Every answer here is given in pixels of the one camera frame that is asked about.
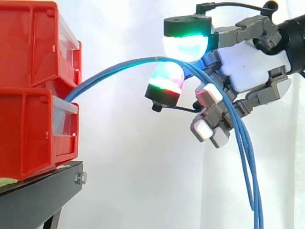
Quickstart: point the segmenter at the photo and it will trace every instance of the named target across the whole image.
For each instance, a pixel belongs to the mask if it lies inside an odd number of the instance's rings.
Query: cable
[[[299,72],[299,73],[303,78],[305,78],[305,72]]]
[[[198,113],[199,111],[190,109],[190,108],[185,108],[185,107],[180,107],[180,106],[165,106],[164,108],[168,108],[168,109],[174,109],[174,110],[180,110],[180,111],[187,111],[187,112],[191,112],[191,113]]]
[[[197,69],[197,72],[201,72],[202,74],[205,74],[200,69]],[[213,80],[211,80],[211,78],[209,76],[207,76],[207,81],[209,83],[213,83]],[[263,211],[262,211],[261,196],[260,196],[259,186],[258,186],[257,177],[256,177],[253,146],[252,146],[252,142],[251,142],[249,133],[248,133],[247,129],[245,128],[245,125],[244,125],[243,121],[241,120],[240,116],[237,114],[235,109],[232,107],[232,102],[228,99],[227,96],[225,96],[224,91],[218,86],[218,84],[214,84],[214,85],[219,90],[219,92],[223,95],[224,103],[225,103],[226,107],[228,108],[229,114],[234,123],[235,135],[236,135],[239,151],[241,153],[243,170],[244,170],[244,162],[243,162],[244,153],[247,156],[248,164],[249,164],[251,174],[253,177],[253,186],[254,186],[254,228],[255,229],[258,228],[258,224],[259,224],[259,228],[263,229],[264,228],[264,218],[263,218]]]
[[[202,4],[197,4],[196,14],[205,14],[207,11],[213,10],[216,7],[221,7],[221,6],[243,7],[243,8],[258,10],[260,12],[271,13],[271,14],[278,10],[278,4],[275,1],[269,1],[268,3],[269,3],[268,6],[270,6],[268,8],[261,8],[258,6],[248,5],[248,4],[239,3],[239,2],[202,3]]]
[[[245,125],[243,121],[241,120],[240,116],[237,114],[236,110],[233,107],[233,104],[231,100],[227,97],[225,92],[220,88],[220,86],[205,72],[197,68],[196,66],[193,66],[191,64],[178,61],[175,59],[167,58],[167,57],[152,57],[152,58],[142,58],[142,59],[136,59],[131,60],[127,62],[123,62],[120,64],[117,64],[111,68],[108,68],[92,78],[84,81],[81,83],[78,87],[76,87],[67,97],[66,101],[71,102],[73,99],[75,99],[80,94],[84,93],[88,89],[90,89],[92,86],[97,84],[98,82],[108,78],[109,76],[118,73],[124,69],[137,66],[139,64],[147,63],[147,62],[175,62],[179,64],[180,66],[187,68],[190,70],[190,72],[198,77],[202,82],[204,83],[213,83],[216,88],[219,90],[219,92],[223,95],[223,102],[226,105],[228,112],[230,114],[231,120],[233,122],[233,126],[235,129],[235,136],[238,144],[238,148],[240,151],[240,156],[243,164],[243,171],[244,171],[244,178],[246,181],[246,187],[248,191],[249,196],[249,202],[251,209],[254,211],[254,229],[263,229],[264,228],[264,219],[263,219],[263,211],[262,211],[262,203],[261,203],[261,196],[259,192],[259,186],[257,182],[256,177],[256,168],[255,168],[255,158],[254,158],[254,151],[252,142],[249,136],[249,133],[247,129],[245,128]],[[251,186],[249,183],[249,177],[247,173],[247,168],[245,164],[245,156],[247,158],[250,171],[252,174],[252,181],[253,181],[253,197],[252,197],[252,191]]]

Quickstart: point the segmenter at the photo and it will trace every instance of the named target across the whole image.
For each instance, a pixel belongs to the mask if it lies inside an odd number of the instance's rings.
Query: white block
[[[202,119],[194,124],[194,130],[204,141],[213,136],[213,130]]]

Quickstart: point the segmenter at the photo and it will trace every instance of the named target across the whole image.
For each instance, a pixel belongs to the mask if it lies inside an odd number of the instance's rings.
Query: red plastic drawer
[[[0,88],[0,178],[22,181],[78,156],[78,106],[45,88]]]
[[[0,1],[0,87],[46,87],[64,98],[81,82],[81,43],[55,2]]]

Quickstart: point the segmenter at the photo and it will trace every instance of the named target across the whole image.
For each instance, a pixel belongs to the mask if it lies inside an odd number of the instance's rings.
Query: bolt
[[[87,182],[87,173],[86,172],[78,172],[75,175],[75,183],[78,185],[84,185]]]

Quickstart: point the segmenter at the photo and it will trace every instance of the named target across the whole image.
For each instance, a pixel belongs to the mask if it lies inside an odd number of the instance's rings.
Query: white backdrop
[[[82,41],[83,79],[87,79],[121,61],[164,55],[163,19],[193,14],[201,1],[57,2]],[[242,2],[262,6],[265,1]],[[274,20],[282,22],[288,14],[284,0],[278,3]],[[255,13],[220,8],[209,15],[219,27]],[[253,228],[234,137],[215,150],[210,143],[200,144],[189,131],[193,114],[154,113],[143,95],[155,66],[113,76],[77,99],[81,107],[79,160],[84,160],[88,182],[64,207],[59,228]],[[254,144],[266,229],[294,227],[299,80],[294,77],[280,102],[257,108],[245,119]],[[197,85],[196,79],[185,83],[181,105],[191,106]]]

